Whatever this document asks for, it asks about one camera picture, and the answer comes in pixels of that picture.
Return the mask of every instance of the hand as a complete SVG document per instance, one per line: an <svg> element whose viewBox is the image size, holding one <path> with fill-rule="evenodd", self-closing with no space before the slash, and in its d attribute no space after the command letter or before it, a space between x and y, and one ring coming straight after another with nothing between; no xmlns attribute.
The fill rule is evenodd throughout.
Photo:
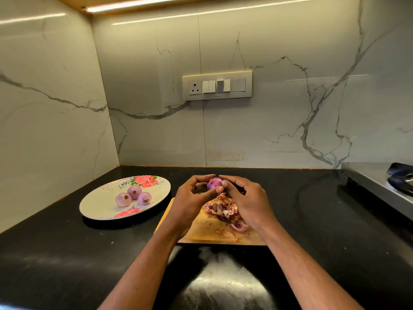
<svg viewBox="0 0 413 310"><path fill-rule="evenodd" d="M161 226L171 227L181 239L188 233L192 222L199 214L202 206L224 192L219 186L204 193L195 193L199 189L206 189L207 182L214 178L211 175L194 175L178 188L175 200Z"/></svg>
<svg viewBox="0 0 413 310"><path fill-rule="evenodd" d="M222 184L225 192L234 199L242 218L253 229L258 231L266 223L276 221L267 194L260 184L238 176L220 175L219 177L224 179ZM246 194L241 194L232 183L244 188Z"/></svg>

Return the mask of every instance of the flower design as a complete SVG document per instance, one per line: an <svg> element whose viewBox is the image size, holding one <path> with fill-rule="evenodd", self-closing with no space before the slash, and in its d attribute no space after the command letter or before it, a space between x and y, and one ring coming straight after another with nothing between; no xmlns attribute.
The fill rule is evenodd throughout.
<svg viewBox="0 0 413 310"><path fill-rule="evenodd" d="M158 183L157 177L153 175L141 175L135 177L135 182L142 188L155 186Z"/></svg>
<svg viewBox="0 0 413 310"><path fill-rule="evenodd" d="M116 214L114 217L125 217L127 215L135 214L140 212L140 209L134 208L134 209L128 209L125 211L122 211L121 213Z"/></svg>

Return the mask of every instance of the floral plate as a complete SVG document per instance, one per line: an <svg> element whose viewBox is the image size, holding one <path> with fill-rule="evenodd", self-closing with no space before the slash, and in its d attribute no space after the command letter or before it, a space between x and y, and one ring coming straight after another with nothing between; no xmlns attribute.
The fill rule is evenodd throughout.
<svg viewBox="0 0 413 310"><path fill-rule="evenodd" d="M127 192L128 188L138 185L142 191L151 194L152 200L148 205L140 205L137 200L125 208L116 205L116 196L122 192ZM85 217L94 220L114 220L123 217L130 217L146 211L156 206L168 196L171 191L171 184L167 179L153 175L140 175L118 179L106 185L100 186L86 195L80 202L80 213Z"/></svg>

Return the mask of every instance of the forearm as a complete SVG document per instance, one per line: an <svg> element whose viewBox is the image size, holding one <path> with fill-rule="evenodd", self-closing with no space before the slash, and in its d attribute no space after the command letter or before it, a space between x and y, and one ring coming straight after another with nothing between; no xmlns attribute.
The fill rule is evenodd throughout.
<svg viewBox="0 0 413 310"><path fill-rule="evenodd" d="M362 309L274 219L259 230L303 310Z"/></svg>
<svg viewBox="0 0 413 310"><path fill-rule="evenodd" d="M99 309L152 309L168 258L178 238L168 227L161 226Z"/></svg>

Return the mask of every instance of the wall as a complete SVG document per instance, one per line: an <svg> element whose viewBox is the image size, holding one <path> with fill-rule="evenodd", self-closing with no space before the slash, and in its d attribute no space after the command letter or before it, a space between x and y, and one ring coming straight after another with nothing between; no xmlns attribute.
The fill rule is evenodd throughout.
<svg viewBox="0 0 413 310"><path fill-rule="evenodd" d="M89 21L57 0L1 0L0 232L118 163Z"/></svg>
<svg viewBox="0 0 413 310"><path fill-rule="evenodd" d="M121 164L413 162L412 14L413 0L222 0L95 19ZM184 103L183 75L245 69L252 98Z"/></svg>

